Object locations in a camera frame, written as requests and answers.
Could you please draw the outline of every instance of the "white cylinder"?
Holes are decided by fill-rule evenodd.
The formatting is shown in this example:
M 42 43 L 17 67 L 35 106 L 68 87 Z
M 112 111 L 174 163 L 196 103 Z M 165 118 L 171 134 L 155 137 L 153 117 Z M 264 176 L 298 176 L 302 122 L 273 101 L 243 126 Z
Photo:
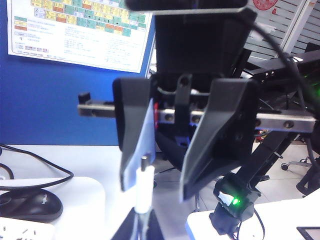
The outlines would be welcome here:
M 147 166 L 145 171 L 141 171 L 141 167 L 136 170 L 136 203 L 134 210 L 138 214 L 147 213 L 152 205 L 154 175 L 154 166 Z

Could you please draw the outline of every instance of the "blue part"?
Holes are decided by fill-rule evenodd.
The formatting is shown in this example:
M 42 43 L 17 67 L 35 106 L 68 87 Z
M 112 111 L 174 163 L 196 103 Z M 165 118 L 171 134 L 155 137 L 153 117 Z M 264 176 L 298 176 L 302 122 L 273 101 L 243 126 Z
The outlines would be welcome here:
M 118 77 L 144 77 L 155 35 L 152 20 L 140 73 L 8 55 L 7 1 L 0 2 L 0 143 L 118 145 L 114 119 L 83 117 L 78 94 L 113 100 Z
M 191 231 L 191 228 L 189 227 L 188 222 L 185 223 L 184 228 L 185 228 L 190 240 L 196 240 L 193 232 Z

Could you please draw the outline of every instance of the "office chair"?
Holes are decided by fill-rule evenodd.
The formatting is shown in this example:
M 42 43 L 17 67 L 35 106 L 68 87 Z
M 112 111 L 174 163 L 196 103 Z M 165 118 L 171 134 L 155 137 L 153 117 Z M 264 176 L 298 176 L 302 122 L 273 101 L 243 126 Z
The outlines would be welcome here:
M 314 126 L 314 131 L 311 134 L 311 144 L 312 149 L 317 154 L 320 155 L 320 123 L 318 122 Z M 316 162 L 320 164 L 320 157 L 317 157 Z M 320 171 L 316 166 L 311 166 L 310 169 L 306 172 L 304 177 L 300 182 L 296 185 L 296 189 L 298 189 L 302 194 L 309 195 L 315 190 L 320 188 Z
M 303 158 L 300 161 L 289 161 L 288 163 L 282 163 L 281 169 L 284 171 L 287 171 L 290 165 L 298 165 L 298 166 L 310 168 L 312 166 L 312 163 L 308 163 L 307 162 L 308 159 L 309 159 L 309 157 L 307 156 L 306 158 Z

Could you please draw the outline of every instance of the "chair wheel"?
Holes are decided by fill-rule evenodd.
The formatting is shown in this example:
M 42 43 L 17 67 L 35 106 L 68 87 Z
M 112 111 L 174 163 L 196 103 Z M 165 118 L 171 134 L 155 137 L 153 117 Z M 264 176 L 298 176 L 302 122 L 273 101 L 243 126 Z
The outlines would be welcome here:
M 281 169 L 282 169 L 282 170 L 287 171 L 288 168 L 289 168 L 289 165 L 288 165 L 288 164 L 286 164 L 286 163 L 282 163 L 282 164 L 281 164 Z

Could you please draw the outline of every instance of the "green led light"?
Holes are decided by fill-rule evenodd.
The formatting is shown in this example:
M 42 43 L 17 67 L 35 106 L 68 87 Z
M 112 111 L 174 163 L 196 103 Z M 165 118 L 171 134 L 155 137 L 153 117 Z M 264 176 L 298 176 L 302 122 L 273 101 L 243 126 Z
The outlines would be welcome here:
M 240 203 L 240 200 L 238 199 L 238 198 L 234 198 L 233 200 L 232 200 L 232 204 L 233 205 L 237 205 L 237 204 L 239 204 Z

